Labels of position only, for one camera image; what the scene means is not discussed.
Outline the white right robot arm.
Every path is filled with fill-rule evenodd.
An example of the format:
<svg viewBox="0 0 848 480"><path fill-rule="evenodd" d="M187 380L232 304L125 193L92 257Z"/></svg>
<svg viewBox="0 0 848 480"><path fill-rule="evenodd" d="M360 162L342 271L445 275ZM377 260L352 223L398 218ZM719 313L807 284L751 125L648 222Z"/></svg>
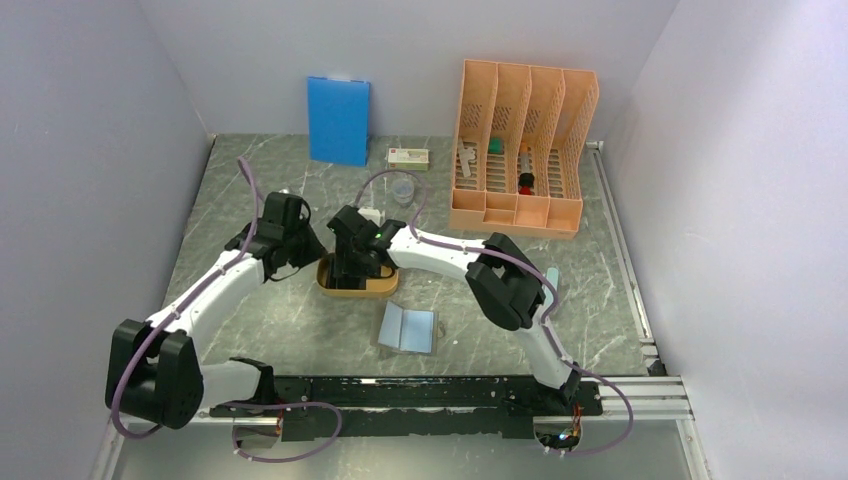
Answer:
<svg viewBox="0 0 848 480"><path fill-rule="evenodd" d="M485 240L463 240L396 220L378 226L352 205L343 206L328 228L340 273L370 276L390 267L465 281L484 316L516 335L541 385L542 406L562 414L576 403L582 374L548 320L553 306L546 301L556 299L555 287L511 238L493 233Z"/></svg>

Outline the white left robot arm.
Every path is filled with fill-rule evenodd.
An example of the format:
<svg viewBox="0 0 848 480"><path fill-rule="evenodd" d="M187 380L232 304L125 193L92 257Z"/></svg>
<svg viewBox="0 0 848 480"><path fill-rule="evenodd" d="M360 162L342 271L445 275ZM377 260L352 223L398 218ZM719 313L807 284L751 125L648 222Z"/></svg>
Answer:
<svg viewBox="0 0 848 480"><path fill-rule="evenodd" d="M270 193L261 215L188 291L144 321L119 324L105 389L115 425L128 415L179 429L198 411L219 405L238 403L254 416L273 409L279 395L270 365L245 357L203 365L199 352L248 295L281 281L280 269L300 270L325 256L310 220L305 199Z"/></svg>

